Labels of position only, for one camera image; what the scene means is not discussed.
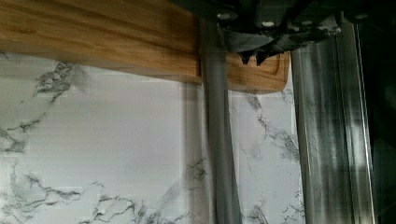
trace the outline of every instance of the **metal bar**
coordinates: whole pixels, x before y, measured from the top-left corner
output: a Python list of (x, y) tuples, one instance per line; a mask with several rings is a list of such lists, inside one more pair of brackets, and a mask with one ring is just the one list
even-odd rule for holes
[(219, 42), (215, 23), (200, 19), (200, 39), (216, 224), (242, 224), (233, 162), (226, 51)]
[(343, 29), (343, 35), (336, 37), (336, 43), (354, 218), (355, 223), (376, 223), (373, 165), (359, 38), (352, 24), (346, 24)]
[(352, 24), (291, 56), (306, 223), (376, 223), (367, 117)]

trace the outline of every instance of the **gray marble veining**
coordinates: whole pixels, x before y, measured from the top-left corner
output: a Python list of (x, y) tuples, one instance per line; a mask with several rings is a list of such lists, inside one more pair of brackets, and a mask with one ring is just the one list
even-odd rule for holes
[[(211, 223), (198, 99), (184, 84), (7, 52), (0, 63), (0, 94), (15, 96), (0, 98), (1, 223)], [(231, 94), (245, 224), (304, 223), (292, 110), (290, 84)]]

